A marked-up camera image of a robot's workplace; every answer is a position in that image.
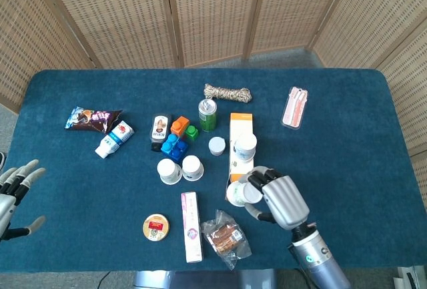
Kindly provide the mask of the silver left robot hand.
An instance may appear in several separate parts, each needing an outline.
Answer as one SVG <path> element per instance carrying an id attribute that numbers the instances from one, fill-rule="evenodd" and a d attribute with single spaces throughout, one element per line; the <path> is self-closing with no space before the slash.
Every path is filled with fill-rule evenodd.
<path id="1" fill-rule="evenodd" d="M 46 221 L 39 216 L 22 228 L 11 228 L 11 220 L 33 183 L 46 172 L 37 168 L 39 160 L 34 159 L 19 168 L 10 168 L 1 174 L 1 241 L 8 241 L 35 233 Z"/>

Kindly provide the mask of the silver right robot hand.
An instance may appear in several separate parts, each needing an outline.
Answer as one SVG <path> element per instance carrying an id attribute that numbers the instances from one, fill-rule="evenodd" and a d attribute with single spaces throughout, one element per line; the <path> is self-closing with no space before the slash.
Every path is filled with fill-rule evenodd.
<path id="1" fill-rule="evenodd" d="M 244 181 L 262 194 L 270 209 L 269 212 L 261 212 L 254 205 L 246 204 L 244 208 L 253 218 L 278 224 L 285 230 L 308 228 L 310 209 L 290 176 L 274 168 L 256 166 L 244 176 Z"/>

